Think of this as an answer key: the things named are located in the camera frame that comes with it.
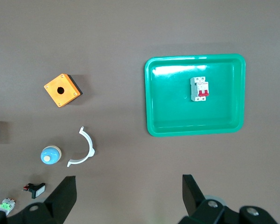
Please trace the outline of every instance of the metal screw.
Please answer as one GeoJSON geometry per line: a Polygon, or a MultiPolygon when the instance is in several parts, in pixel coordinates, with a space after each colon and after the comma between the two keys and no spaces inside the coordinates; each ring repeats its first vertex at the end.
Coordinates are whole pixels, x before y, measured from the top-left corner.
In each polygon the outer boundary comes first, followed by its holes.
{"type": "Polygon", "coordinates": [[[218,207],[218,204],[215,201],[209,201],[207,204],[212,208],[217,208],[218,207]]]}
{"type": "Polygon", "coordinates": [[[258,216],[259,213],[256,209],[254,208],[247,208],[247,212],[250,214],[250,215],[253,215],[253,216],[258,216]]]}
{"type": "Polygon", "coordinates": [[[32,206],[29,211],[35,211],[35,210],[38,210],[38,206],[37,205],[34,205],[32,206]]]}

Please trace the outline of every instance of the white plastic handle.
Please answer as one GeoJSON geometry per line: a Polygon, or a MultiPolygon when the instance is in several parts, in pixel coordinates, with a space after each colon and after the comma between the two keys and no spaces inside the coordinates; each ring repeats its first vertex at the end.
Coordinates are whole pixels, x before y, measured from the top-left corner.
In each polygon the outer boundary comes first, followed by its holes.
{"type": "Polygon", "coordinates": [[[90,138],[90,136],[84,131],[84,127],[81,127],[80,131],[79,131],[79,134],[83,135],[86,140],[88,141],[88,144],[89,144],[89,152],[88,152],[88,155],[83,158],[83,159],[80,159],[80,160],[70,160],[67,164],[67,167],[69,167],[71,164],[79,164],[79,163],[82,163],[84,162],[85,160],[88,159],[88,157],[92,157],[95,153],[95,150],[92,146],[92,140],[90,138]]]}

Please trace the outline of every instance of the gray floor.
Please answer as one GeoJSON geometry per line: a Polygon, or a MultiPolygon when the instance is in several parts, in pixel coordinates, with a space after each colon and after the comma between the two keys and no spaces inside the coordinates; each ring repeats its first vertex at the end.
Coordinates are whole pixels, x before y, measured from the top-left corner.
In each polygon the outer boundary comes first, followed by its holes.
{"type": "Polygon", "coordinates": [[[238,211],[280,223],[280,0],[0,0],[0,202],[67,175],[78,199],[65,223],[176,224],[182,174],[238,211]],[[232,134],[155,138],[146,129],[144,72],[153,56],[239,53],[245,123],[232,134]],[[43,86],[72,74],[84,95],[58,108],[43,86]],[[81,126],[97,153],[87,154],[81,126]],[[40,160],[49,144],[60,162],[40,160]]]}

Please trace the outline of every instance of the plastic tray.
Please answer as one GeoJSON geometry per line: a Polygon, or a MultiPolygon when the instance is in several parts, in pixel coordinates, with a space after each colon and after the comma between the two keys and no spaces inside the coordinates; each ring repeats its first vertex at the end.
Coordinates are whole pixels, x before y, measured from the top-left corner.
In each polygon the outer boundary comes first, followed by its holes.
{"type": "Polygon", "coordinates": [[[156,137],[230,133],[244,122],[245,60],[238,54],[153,57],[145,65],[147,129],[156,137]],[[209,82],[191,100],[190,79],[209,82]]]}

